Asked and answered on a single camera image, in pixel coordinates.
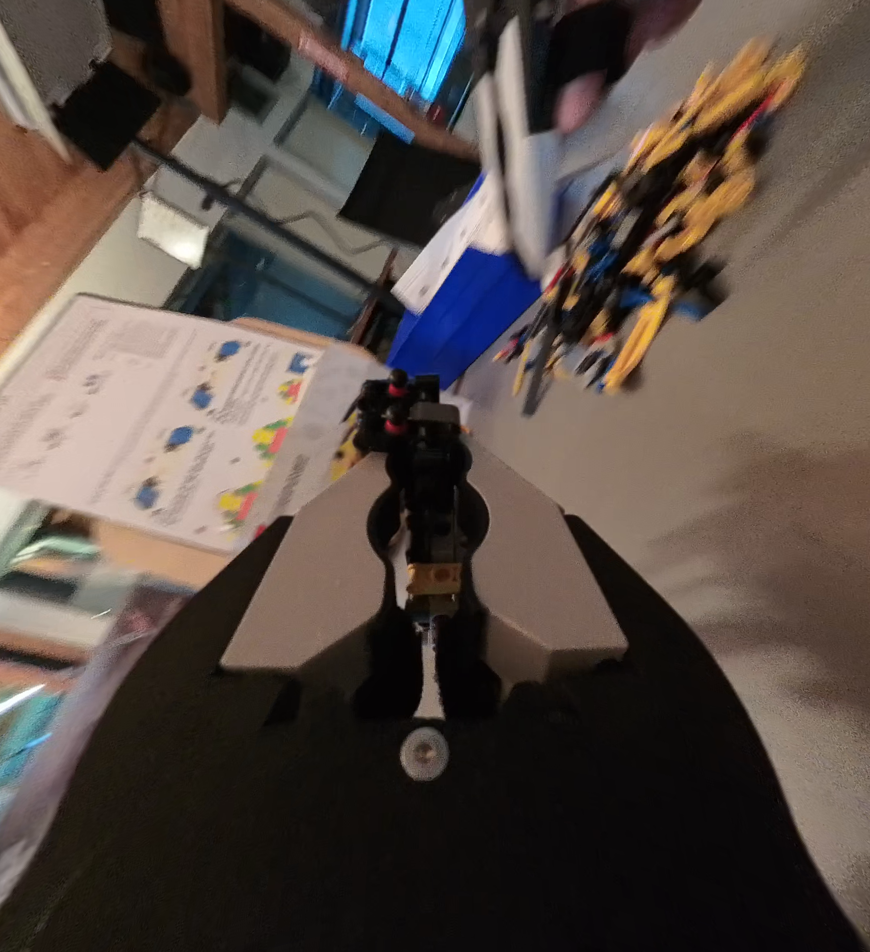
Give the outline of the grey desk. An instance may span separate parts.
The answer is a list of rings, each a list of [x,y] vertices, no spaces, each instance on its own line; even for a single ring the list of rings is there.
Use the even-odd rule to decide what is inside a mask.
[[[615,396],[467,371],[476,437],[692,625],[761,733],[817,865],[870,937],[870,2],[704,2],[568,166],[604,161],[709,62],[802,44],[750,204],[710,236],[727,300],[671,320]]]

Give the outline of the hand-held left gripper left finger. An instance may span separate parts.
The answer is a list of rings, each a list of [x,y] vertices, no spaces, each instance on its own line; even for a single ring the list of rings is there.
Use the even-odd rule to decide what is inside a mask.
[[[283,676],[351,698],[371,673],[370,634],[396,607],[369,516],[391,486],[369,454],[292,518],[227,645],[228,673]]]

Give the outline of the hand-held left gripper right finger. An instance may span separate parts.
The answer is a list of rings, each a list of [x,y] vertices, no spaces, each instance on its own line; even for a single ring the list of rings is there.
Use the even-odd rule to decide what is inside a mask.
[[[623,660],[628,638],[560,506],[478,440],[464,445],[466,565],[500,700]]]

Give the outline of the pile of mixed toy bricks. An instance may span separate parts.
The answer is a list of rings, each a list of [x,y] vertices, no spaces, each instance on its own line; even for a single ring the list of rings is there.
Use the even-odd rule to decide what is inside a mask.
[[[615,394],[635,381],[667,319],[722,304],[722,266],[703,244],[753,195],[775,114],[806,69],[801,45],[754,39],[647,126],[572,226],[540,308],[495,357],[518,359],[512,396],[536,412],[556,381]]]

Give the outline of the blue plastic bin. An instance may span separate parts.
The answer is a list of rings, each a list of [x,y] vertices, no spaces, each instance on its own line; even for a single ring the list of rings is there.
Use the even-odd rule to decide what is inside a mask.
[[[423,310],[405,308],[384,364],[410,377],[436,375],[448,389],[540,294],[512,253],[468,248]]]

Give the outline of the white paper sheets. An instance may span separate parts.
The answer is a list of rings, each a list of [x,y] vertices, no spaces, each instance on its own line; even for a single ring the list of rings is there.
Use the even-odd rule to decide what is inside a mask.
[[[394,286],[405,309],[421,314],[467,250],[492,255],[512,250],[502,181],[482,173],[459,211],[451,215]]]

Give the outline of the toy brick chassis assembly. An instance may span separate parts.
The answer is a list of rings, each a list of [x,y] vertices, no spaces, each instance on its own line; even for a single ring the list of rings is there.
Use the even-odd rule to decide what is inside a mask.
[[[354,460],[380,462],[388,481],[370,508],[368,535],[393,569],[396,606],[432,628],[461,605],[471,548],[461,412],[442,402],[437,375],[393,369],[362,383],[345,420]]]

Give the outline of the black board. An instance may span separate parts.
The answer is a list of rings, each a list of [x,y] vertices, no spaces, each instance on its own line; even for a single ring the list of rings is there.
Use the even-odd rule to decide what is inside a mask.
[[[480,163],[381,132],[339,216],[401,244],[422,247],[457,211]]]

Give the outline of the grey instruction booklet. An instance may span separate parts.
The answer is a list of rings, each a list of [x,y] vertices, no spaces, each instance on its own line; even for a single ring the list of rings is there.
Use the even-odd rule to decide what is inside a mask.
[[[331,483],[336,451],[347,430],[351,406],[364,381],[381,379],[385,367],[368,351],[335,342],[307,375],[308,385],[293,422],[238,539],[246,546],[277,517],[295,515]]]

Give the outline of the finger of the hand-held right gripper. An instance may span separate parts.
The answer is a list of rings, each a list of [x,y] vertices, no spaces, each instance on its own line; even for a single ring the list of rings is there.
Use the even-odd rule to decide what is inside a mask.
[[[555,239],[561,136],[532,74],[532,27],[529,18],[512,18],[500,31],[496,107],[512,250],[526,274],[540,274]]]
[[[505,183],[497,84],[492,74],[483,74],[476,82],[476,133],[481,168],[490,184],[495,211],[494,222],[499,232],[499,249],[512,249],[511,215]]]

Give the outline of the white light panel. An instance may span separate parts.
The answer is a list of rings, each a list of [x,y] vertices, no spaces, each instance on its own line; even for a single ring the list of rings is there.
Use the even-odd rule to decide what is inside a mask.
[[[203,267],[212,226],[153,191],[140,195],[136,237],[191,270]]]

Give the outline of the printed instruction sheet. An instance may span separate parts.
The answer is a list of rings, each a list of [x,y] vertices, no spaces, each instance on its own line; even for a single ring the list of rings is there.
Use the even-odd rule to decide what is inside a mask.
[[[227,554],[327,348],[80,295],[0,388],[0,488]]]

